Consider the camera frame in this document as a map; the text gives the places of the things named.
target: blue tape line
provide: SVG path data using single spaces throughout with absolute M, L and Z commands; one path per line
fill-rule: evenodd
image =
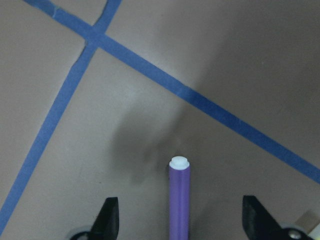
M 320 170 L 317 167 L 288 150 L 278 142 L 272 140 L 270 137 L 242 121 L 227 110 L 223 109 L 219 105 L 202 96 L 198 92 L 194 91 L 190 87 L 184 85 L 176 78 L 162 71 L 125 46 L 108 37 L 104 34 L 104 32 L 93 31 L 92 27 L 86 22 L 66 13 L 62 9 L 59 10 L 60 12 L 57 14 L 59 17 L 56 17 L 56 20 L 59 23 L 67 26 L 87 41 L 96 44 L 107 53 L 126 63 L 176 96 L 187 101 L 194 107 L 208 114 L 223 125 L 232 129 L 236 133 L 240 134 L 252 143 L 258 145 L 262 149 L 282 160 L 289 166 L 298 170 L 300 173 L 320 184 Z
M 26 0 L 27 3 L 41 9 L 52 18 L 59 17 L 59 10 L 47 0 Z M 99 32 L 105 32 L 115 15 L 120 4 L 119 0 L 108 0 L 102 15 L 92 28 Z M 11 215 L 13 214 L 20 197 L 22 196 L 30 177 L 32 176 L 39 159 L 44 152 L 59 120 L 61 119 L 67 105 L 74 94 L 83 74 L 85 73 L 92 56 L 97 50 L 97 45 L 88 42 L 80 57 L 71 67 L 63 82 L 31 148 L 27 154 L 22 167 L 2 205 L 0 210 L 0 236 L 2 235 Z

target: marker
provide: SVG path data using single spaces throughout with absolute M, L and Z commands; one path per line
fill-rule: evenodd
M 175 156 L 169 163 L 169 240 L 188 240 L 190 163 Z

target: screw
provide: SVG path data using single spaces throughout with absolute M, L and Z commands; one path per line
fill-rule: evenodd
M 290 238 L 295 239 L 295 240 L 301 239 L 301 233 L 296 230 L 290 230 L 288 232 L 288 235 Z

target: black object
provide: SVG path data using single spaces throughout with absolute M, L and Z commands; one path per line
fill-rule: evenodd
M 79 232 L 70 240 L 116 240 L 119 232 L 117 197 L 108 197 L 90 231 Z
M 313 240 L 294 227 L 281 228 L 255 196 L 243 196 L 242 226 L 249 240 Z

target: white cap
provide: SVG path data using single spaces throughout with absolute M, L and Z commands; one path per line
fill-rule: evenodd
M 190 166 L 190 163 L 184 156 L 175 156 L 169 162 L 169 166 L 175 170 L 185 170 Z

